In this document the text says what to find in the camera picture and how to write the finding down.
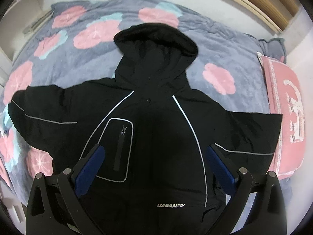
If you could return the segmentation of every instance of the zipper pull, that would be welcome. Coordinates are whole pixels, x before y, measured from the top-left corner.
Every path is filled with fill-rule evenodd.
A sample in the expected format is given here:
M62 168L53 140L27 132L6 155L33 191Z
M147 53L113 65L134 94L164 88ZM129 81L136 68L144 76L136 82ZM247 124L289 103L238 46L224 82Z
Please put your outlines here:
M121 131L121 135L124 135L124 134L125 134L126 129L127 129L127 127L124 127L124 126L123 126L123 129L122 129L122 131Z

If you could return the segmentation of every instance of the chest pocket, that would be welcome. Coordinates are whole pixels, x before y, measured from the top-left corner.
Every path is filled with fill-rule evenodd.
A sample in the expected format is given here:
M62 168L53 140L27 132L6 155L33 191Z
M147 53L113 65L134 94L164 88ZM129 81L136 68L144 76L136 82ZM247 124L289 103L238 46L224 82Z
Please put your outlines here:
M99 178L124 182L127 178L134 125L122 118L110 118L98 144L105 149L105 159L98 171Z

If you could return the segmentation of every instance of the white reflective piping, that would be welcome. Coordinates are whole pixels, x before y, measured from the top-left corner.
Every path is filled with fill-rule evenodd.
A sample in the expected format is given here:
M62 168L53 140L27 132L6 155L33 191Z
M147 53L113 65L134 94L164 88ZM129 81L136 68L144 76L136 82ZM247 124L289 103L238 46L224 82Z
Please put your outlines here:
M239 153L239 154L248 154L248 155L274 155L274 153L261 154L261 153L242 152L242 151L232 151L232 150L227 150L227 149L223 148L222 146L220 146L217 143L215 143L215 145L217 145L218 147L224 149L226 152L230 152L230 153Z
M199 149L199 153L200 153L200 157L201 157L201 161L202 161L202 165L203 165L203 172L204 172L204 180L205 180L205 193L206 193L206 198L205 198L205 204L204 204L204 207L207 206L207 201L208 201L208 187L207 187L207 176L205 175L205 167L204 167L204 161L203 161L203 157L202 157L202 152L201 152L201 148L200 148L200 144L199 144L199 141L198 141L198 138L196 136L196 133L188 119L188 117L186 116L185 112L183 111L183 109L181 108L181 106L179 105L179 102L176 100L175 96L172 96L174 101L176 102L178 108L180 109L180 111L183 113L185 119L187 120L188 124L189 124L189 127L196 139L196 142L197 142L197 145L198 145L198 149Z
M59 124L59 125L77 124L77 122L57 122L57 121L51 121L51 120L43 119L43 118L40 118L40 117L32 117L32 116L26 115L26 114L25 114L25 110L23 110L15 101L12 100L12 102L13 102L17 107L19 107L19 108L24 112L24 115L25 115L26 117L28 117L28 118L33 118L33 119L37 119L37 120L41 120L41 121L45 121L45 122L49 122L49 123L54 123L54 124Z
M111 109L111 111L102 119L102 121L100 122L100 124L98 124L98 126L96 127L96 129L93 131L93 133L90 135L89 139L87 140L86 145L85 145L83 151L81 152L81 155L80 155L80 158L79 158L79 159L82 158L82 156L83 156L83 154L84 154L84 151L85 151L85 149L86 149L86 147L87 147L88 142L90 141L91 137L92 137L93 134L96 132L96 130L99 128L99 126L103 123L103 121L111 114L111 112L112 112L118 105L120 105L125 99L127 99L128 97L130 97L133 93L134 93L134 91L132 91L128 96L124 97L124 98L123 98L118 104L116 104L115 107L114 107L113 109Z
M129 166L129 158L130 158L130 152L131 152L131 146L132 146L132 144L133 144L134 124L133 124L131 121L126 120L126 119L117 118L117 117L110 118L110 119L108 120L108 122L106 123L106 126L104 127L104 130L103 130L103 132L102 132L102 134L101 134L101 136L100 136L100 138L99 138L99 140L98 140L98 144L99 144L99 142L100 142L100 140L101 140L101 138L102 138L102 136L103 136L103 134L104 134L104 131L105 131L106 127L108 126L110 120L112 120L112 119L126 121L126 122L129 122L129 123L131 124L131 140L130 140L128 161L127 161L126 176L125 176L125 179L124 179L123 181L116 181L116 180L106 179L106 178L103 178L103 177L100 177L100 176L96 176L96 177L97 177L97 178L100 178L100 179L105 179L105 180L108 180L108 181L112 181L112 182L122 183L122 182L124 182L124 181L127 179L128 166Z

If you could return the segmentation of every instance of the jacket's left sleeve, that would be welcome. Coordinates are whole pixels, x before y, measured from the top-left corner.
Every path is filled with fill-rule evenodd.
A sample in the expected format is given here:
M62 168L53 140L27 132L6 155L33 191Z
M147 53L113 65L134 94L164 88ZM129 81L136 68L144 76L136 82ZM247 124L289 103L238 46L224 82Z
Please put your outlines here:
M236 166L253 173L266 173L275 152L282 115L241 113L225 110L214 127L215 143Z
M14 94L8 112L28 144L48 152L53 159L63 156L66 160L67 153L62 152L69 147L69 134L77 123L73 99L73 87L28 87Z

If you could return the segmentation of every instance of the jacket hood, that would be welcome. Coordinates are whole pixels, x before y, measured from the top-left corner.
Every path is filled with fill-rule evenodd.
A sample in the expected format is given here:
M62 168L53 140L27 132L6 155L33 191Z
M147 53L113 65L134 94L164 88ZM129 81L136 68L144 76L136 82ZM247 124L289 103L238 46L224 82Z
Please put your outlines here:
M146 93L190 89L185 70L198 48L177 29L145 23L119 32L114 42L124 54L115 71L120 86Z

